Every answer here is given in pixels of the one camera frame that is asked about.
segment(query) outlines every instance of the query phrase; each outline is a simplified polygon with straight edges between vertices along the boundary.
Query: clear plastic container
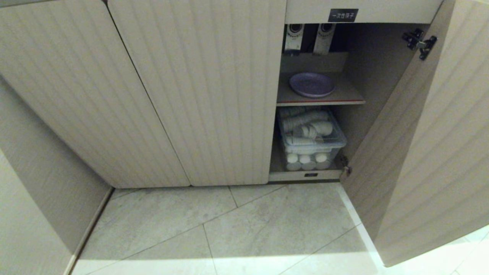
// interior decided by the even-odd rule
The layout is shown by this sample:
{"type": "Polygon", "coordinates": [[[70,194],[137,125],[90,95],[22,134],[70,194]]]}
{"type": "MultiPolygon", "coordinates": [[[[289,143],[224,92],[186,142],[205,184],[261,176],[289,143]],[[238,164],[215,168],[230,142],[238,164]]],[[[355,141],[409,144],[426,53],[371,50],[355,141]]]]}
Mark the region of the clear plastic container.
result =
{"type": "Polygon", "coordinates": [[[311,170],[311,162],[314,170],[328,169],[338,151],[346,146],[345,135],[326,107],[281,107],[277,116],[289,171],[297,170],[295,162],[302,164],[301,170],[311,170]]]}

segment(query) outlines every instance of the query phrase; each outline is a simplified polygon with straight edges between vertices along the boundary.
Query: white cup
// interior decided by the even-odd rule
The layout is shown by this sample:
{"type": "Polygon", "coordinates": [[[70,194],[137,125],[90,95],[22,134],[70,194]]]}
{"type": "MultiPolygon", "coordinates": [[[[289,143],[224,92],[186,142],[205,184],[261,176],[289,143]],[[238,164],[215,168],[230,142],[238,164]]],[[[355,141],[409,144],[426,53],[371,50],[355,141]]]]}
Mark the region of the white cup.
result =
{"type": "Polygon", "coordinates": [[[309,122],[309,124],[314,127],[319,134],[323,136],[329,136],[333,132],[333,124],[329,121],[314,120],[309,122]]]}
{"type": "Polygon", "coordinates": [[[308,163],[303,163],[301,167],[302,167],[302,170],[306,170],[306,171],[313,170],[314,168],[316,168],[316,163],[313,161],[310,161],[308,163]]]}
{"type": "Polygon", "coordinates": [[[287,133],[298,126],[313,120],[328,120],[328,113],[326,111],[314,110],[297,116],[285,118],[282,120],[282,124],[284,126],[284,131],[287,133]]]}
{"type": "Polygon", "coordinates": [[[294,130],[292,130],[292,136],[297,138],[315,139],[317,137],[317,131],[313,126],[306,124],[294,128],[294,130]]]}
{"type": "Polygon", "coordinates": [[[331,166],[331,161],[327,160],[325,162],[318,162],[316,164],[316,169],[317,170],[324,170],[324,169],[328,169],[330,166],[331,166]]]}
{"type": "Polygon", "coordinates": [[[297,154],[287,154],[287,162],[294,163],[299,160],[299,156],[297,154]]]}
{"type": "Polygon", "coordinates": [[[328,159],[328,155],[326,153],[317,153],[314,158],[316,162],[325,162],[328,159]]]}
{"type": "Polygon", "coordinates": [[[286,168],[288,171],[297,171],[301,169],[301,163],[300,162],[287,163],[286,168]]]}
{"type": "Polygon", "coordinates": [[[299,162],[302,164],[309,163],[311,161],[311,157],[309,155],[300,155],[299,162]]]}

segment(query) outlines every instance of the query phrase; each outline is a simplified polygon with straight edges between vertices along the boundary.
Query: floor tile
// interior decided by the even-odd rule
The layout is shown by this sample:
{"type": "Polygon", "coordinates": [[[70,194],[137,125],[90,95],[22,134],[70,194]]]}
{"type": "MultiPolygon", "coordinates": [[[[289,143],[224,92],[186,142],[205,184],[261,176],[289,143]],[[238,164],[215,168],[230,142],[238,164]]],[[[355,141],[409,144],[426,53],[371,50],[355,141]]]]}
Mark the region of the floor tile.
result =
{"type": "Polygon", "coordinates": [[[111,200],[73,274],[98,270],[234,208],[227,187],[141,189],[111,200]]]}
{"type": "Polygon", "coordinates": [[[460,275],[489,274],[489,235],[475,247],[457,268],[460,275]]]}
{"type": "Polygon", "coordinates": [[[138,191],[138,190],[139,190],[139,188],[124,188],[124,189],[116,188],[114,190],[114,192],[112,193],[111,200],[117,199],[119,197],[133,193],[133,192],[138,191]]]}
{"type": "Polygon", "coordinates": [[[343,189],[343,186],[341,186],[341,183],[332,183],[336,187],[336,191],[338,192],[339,196],[341,197],[341,200],[345,204],[346,209],[350,213],[350,217],[353,220],[353,223],[355,226],[358,226],[359,224],[362,223],[362,220],[360,220],[360,217],[358,216],[355,207],[353,206],[352,202],[350,201],[350,198],[345,192],[345,189],[343,189]]]}
{"type": "Polygon", "coordinates": [[[219,275],[279,274],[354,227],[330,184],[291,184],[204,224],[219,275]]]}
{"type": "Polygon", "coordinates": [[[473,249],[474,244],[462,237],[395,266],[384,267],[381,274],[452,274],[473,249]]]}
{"type": "Polygon", "coordinates": [[[102,268],[93,275],[215,275],[202,226],[102,268]]]}
{"type": "Polygon", "coordinates": [[[273,192],[285,185],[283,184],[265,184],[265,185],[247,185],[247,186],[230,186],[234,200],[238,206],[242,206],[252,200],[258,199],[270,192],[273,192]]]}
{"type": "Polygon", "coordinates": [[[375,275],[377,273],[378,269],[355,228],[282,274],[375,275]]]}
{"type": "Polygon", "coordinates": [[[465,238],[470,242],[479,243],[484,239],[484,237],[489,233],[489,225],[484,226],[472,233],[465,235],[465,238]]]}

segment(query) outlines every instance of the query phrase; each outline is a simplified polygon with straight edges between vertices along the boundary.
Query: cabinet door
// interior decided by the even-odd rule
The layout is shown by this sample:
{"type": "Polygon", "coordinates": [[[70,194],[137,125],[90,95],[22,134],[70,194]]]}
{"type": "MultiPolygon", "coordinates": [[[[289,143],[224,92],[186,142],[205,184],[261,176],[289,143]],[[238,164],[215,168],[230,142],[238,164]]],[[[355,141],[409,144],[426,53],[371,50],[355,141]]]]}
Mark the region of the cabinet door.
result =
{"type": "Polygon", "coordinates": [[[268,181],[285,0],[109,10],[192,185],[268,181]]]}
{"type": "Polygon", "coordinates": [[[0,9],[0,72],[115,187],[189,185],[100,0],[0,9]]]}
{"type": "Polygon", "coordinates": [[[489,224],[489,3],[444,1],[427,35],[344,181],[387,266],[489,224]]]}

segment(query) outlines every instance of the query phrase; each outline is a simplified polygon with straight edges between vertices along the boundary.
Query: plate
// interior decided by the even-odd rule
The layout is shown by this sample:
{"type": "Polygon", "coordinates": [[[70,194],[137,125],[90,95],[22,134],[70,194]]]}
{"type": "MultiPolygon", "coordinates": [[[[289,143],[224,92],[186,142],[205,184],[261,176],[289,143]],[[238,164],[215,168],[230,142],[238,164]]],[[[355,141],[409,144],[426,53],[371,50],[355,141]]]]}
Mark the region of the plate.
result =
{"type": "Polygon", "coordinates": [[[294,92],[306,97],[324,97],[334,91],[331,78],[314,72],[302,72],[293,75],[289,80],[294,92]]]}

